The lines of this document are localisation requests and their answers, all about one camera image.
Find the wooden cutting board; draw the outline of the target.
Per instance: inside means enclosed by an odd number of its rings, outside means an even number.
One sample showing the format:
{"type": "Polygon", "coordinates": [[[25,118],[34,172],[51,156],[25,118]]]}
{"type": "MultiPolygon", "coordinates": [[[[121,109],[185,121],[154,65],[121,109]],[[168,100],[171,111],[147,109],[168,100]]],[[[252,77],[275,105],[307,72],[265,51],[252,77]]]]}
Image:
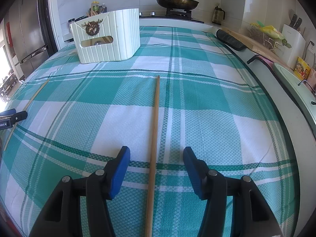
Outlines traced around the wooden cutting board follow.
{"type": "Polygon", "coordinates": [[[282,61],[276,54],[274,54],[272,51],[268,50],[265,46],[260,44],[259,42],[253,40],[252,38],[249,38],[248,36],[244,36],[240,33],[237,33],[231,29],[228,29],[226,27],[222,27],[222,30],[239,40],[241,43],[246,45],[248,49],[252,50],[254,53],[260,54],[261,56],[264,56],[265,58],[271,60],[274,63],[278,63],[281,66],[285,67],[289,71],[293,72],[293,70],[284,62],[282,61]]]}

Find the white knife block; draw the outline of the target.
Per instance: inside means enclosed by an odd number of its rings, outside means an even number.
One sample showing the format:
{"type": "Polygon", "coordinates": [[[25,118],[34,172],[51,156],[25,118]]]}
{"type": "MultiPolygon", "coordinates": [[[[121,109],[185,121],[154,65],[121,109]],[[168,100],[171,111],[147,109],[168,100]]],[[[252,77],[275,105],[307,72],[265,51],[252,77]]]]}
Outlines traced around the white knife block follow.
{"type": "Polygon", "coordinates": [[[290,23],[284,24],[282,28],[282,35],[285,37],[281,46],[276,50],[279,58],[294,70],[297,60],[303,55],[306,41],[298,31],[302,24],[302,18],[298,17],[293,10],[289,12],[290,23]]]}

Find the black wok with lid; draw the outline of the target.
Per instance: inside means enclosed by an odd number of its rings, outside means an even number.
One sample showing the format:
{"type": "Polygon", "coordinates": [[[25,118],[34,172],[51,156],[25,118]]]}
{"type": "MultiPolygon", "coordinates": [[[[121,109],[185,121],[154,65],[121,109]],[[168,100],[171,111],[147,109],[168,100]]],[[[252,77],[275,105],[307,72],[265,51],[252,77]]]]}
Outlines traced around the black wok with lid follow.
{"type": "Polygon", "coordinates": [[[166,9],[194,10],[199,2],[195,0],[156,0],[157,4],[166,9]]]}

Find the glass french press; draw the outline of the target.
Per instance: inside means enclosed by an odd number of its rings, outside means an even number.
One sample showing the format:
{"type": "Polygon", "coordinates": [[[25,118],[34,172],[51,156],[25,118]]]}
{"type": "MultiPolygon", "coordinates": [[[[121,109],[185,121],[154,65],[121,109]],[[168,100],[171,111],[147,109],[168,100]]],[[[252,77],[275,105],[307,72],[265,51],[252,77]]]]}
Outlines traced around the glass french press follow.
{"type": "Polygon", "coordinates": [[[218,5],[214,8],[212,23],[216,25],[221,25],[225,20],[226,12],[221,9],[218,5]]]}

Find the wooden chopstick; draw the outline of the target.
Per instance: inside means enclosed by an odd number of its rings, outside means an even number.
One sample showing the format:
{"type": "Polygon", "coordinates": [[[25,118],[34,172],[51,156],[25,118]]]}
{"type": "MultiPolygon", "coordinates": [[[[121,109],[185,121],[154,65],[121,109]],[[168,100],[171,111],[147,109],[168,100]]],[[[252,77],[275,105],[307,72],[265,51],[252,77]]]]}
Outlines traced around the wooden chopstick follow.
{"type": "MultiPolygon", "coordinates": [[[[31,97],[31,99],[27,102],[27,104],[25,105],[25,107],[23,108],[23,111],[26,112],[26,110],[28,109],[28,107],[30,106],[31,102],[36,98],[36,96],[39,94],[39,92],[45,87],[45,85],[50,81],[50,79],[47,79],[42,85],[41,87],[35,92],[35,94],[31,97]]],[[[16,129],[17,126],[17,122],[14,123],[12,130],[10,131],[10,134],[8,135],[8,138],[6,140],[6,143],[3,147],[3,151],[5,151],[7,149],[8,143],[10,142],[10,139],[12,137],[12,134],[14,132],[14,130],[16,129]]]]}
{"type": "Polygon", "coordinates": [[[92,16],[98,15],[98,13],[96,11],[94,11],[94,9],[93,9],[94,6],[95,6],[95,3],[92,3],[89,12],[86,13],[86,15],[88,17],[92,17],[92,16]]]}
{"type": "Polygon", "coordinates": [[[158,75],[157,80],[156,80],[154,112],[153,112],[153,128],[152,128],[152,133],[151,133],[150,171],[149,171],[149,178],[148,178],[147,209],[146,209],[146,224],[145,224],[146,237],[152,236],[152,227],[153,227],[157,132],[158,132],[158,121],[159,121],[159,100],[160,100],[160,76],[158,75]]]}

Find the grey refrigerator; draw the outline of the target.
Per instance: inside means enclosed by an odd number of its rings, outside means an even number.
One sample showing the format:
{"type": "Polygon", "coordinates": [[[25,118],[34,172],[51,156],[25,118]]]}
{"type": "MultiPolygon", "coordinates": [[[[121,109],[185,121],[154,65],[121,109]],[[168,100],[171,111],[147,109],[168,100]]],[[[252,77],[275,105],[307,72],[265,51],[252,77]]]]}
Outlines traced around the grey refrigerator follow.
{"type": "Polygon", "coordinates": [[[14,0],[4,17],[11,55],[23,77],[30,76],[58,51],[48,0],[14,0]]]}

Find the black rolled mat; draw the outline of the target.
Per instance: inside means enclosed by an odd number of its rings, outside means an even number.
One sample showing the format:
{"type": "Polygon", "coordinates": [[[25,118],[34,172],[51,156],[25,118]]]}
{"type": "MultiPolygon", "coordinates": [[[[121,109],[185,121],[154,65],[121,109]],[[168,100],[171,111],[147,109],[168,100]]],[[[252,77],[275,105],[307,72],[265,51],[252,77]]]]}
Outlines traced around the black rolled mat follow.
{"type": "Polygon", "coordinates": [[[224,44],[228,45],[236,51],[242,51],[247,48],[247,46],[244,45],[241,41],[237,40],[232,35],[228,34],[227,32],[221,29],[217,30],[216,37],[224,44]]]}

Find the cream utensil holder box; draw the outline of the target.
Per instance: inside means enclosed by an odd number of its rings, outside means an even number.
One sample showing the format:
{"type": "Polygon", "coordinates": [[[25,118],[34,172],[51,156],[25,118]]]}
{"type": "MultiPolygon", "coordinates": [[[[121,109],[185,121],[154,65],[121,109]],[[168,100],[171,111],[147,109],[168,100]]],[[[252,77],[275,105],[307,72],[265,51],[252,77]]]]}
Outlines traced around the cream utensil holder box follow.
{"type": "Polygon", "coordinates": [[[82,64],[127,60],[140,48],[138,8],[98,14],[70,27],[82,64]]]}

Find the condiment bottles group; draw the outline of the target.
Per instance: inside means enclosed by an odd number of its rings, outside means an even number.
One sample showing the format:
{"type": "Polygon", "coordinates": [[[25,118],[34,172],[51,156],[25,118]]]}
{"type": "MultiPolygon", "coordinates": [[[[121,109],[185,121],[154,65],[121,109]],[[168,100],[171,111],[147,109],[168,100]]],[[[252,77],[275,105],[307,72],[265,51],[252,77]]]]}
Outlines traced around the condiment bottles group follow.
{"type": "Polygon", "coordinates": [[[98,14],[106,13],[107,7],[105,3],[100,4],[98,1],[93,1],[92,3],[95,3],[94,11],[96,11],[98,14]]]}

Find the yellow seasoning packet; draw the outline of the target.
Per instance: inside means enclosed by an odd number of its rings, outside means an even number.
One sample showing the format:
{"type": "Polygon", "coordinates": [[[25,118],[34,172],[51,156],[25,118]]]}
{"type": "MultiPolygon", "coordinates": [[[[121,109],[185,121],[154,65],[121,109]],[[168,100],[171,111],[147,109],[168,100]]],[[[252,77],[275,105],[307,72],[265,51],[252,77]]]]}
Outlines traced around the yellow seasoning packet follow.
{"type": "Polygon", "coordinates": [[[310,73],[311,68],[309,65],[300,57],[298,57],[296,66],[294,69],[294,75],[299,79],[299,80],[305,80],[307,79],[309,73],[310,73]]]}

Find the teal plaid tablecloth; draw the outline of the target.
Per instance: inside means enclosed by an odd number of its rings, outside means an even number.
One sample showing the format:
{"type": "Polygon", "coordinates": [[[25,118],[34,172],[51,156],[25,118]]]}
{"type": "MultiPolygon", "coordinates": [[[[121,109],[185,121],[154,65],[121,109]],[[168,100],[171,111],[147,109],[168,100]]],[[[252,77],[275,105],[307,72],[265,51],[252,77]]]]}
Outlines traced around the teal plaid tablecloth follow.
{"type": "Polygon", "coordinates": [[[82,64],[67,45],[16,90],[7,109],[28,116],[1,132],[1,205],[14,229],[28,236],[62,177],[87,177],[127,146],[108,208],[116,236],[143,236],[156,93],[153,236],[198,234],[206,202],[185,170],[186,147],[226,177],[250,176],[293,236],[297,163],[268,92],[213,34],[162,26],[142,26],[140,48],[120,62],[82,64]]]}

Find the black gas stove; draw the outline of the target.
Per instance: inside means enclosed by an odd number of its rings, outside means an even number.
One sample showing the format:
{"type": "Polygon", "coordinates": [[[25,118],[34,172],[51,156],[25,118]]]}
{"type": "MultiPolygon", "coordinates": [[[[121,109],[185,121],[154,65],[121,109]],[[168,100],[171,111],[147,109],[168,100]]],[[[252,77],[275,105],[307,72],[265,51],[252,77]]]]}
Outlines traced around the black gas stove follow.
{"type": "Polygon", "coordinates": [[[202,20],[195,19],[192,17],[192,11],[190,10],[174,10],[167,8],[166,11],[162,12],[139,12],[139,18],[170,18],[177,20],[186,20],[196,23],[204,24],[202,20]]]}

